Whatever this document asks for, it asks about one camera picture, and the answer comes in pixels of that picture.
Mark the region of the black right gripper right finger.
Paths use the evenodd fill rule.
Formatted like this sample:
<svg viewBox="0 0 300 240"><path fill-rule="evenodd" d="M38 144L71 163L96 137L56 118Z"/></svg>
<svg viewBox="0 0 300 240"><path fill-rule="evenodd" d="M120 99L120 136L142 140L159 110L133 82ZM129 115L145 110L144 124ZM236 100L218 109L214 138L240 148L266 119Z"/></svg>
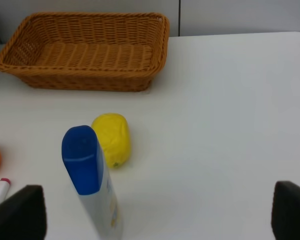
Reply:
<svg viewBox="0 0 300 240"><path fill-rule="evenodd" d="M271 228L276 240L300 240L300 186L291 181L275 184Z"/></svg>

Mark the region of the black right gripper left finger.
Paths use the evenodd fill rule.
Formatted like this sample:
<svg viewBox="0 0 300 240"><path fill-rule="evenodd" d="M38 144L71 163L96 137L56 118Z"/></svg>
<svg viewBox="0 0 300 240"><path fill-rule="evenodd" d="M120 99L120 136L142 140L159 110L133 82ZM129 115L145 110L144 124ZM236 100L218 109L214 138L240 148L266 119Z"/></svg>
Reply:
<svg viewBox="0 0 300 240"><path fill-rule="evenodd" d="M0 240L43 240L46 234L42 186L26 185L0 204Z"/></svg>

